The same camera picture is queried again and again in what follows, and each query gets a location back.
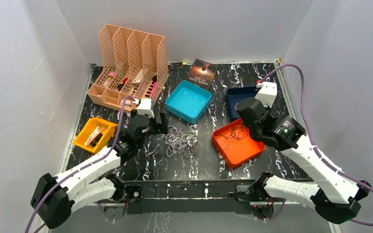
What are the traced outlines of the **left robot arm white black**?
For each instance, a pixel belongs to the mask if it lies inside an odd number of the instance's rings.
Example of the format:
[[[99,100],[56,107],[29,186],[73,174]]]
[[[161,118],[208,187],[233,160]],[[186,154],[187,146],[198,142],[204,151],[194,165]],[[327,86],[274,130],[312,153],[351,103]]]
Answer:
[[[37,182],[30,205],[48,229],[61,226],[70,215],[89,204],[134,199],[132,191],[117,175],[108,174],[134,158],[146,140],[167,134],[169,124],[164,112],[158,117],[131,114],[127,128],[114,137],[110,146],[77,166],[52,176],[47,173]]]

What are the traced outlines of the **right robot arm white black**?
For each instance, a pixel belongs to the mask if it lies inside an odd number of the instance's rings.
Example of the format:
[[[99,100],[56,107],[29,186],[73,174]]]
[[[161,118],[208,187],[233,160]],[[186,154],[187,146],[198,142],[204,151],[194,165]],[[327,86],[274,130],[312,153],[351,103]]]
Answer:
[[[255,98],[240,101],[235,109],[252,140],[281,152],[313,180],[312,183],[293,182],[264,172],[246,190],[246,196],[260,201],[269,198],[295,201],[313,208],[322,218],[335,224],[357,216],[361,209],[359,200],[368,196],[369,190],[329,168],[315,154],[301,124],[289,116],[273,117]]]

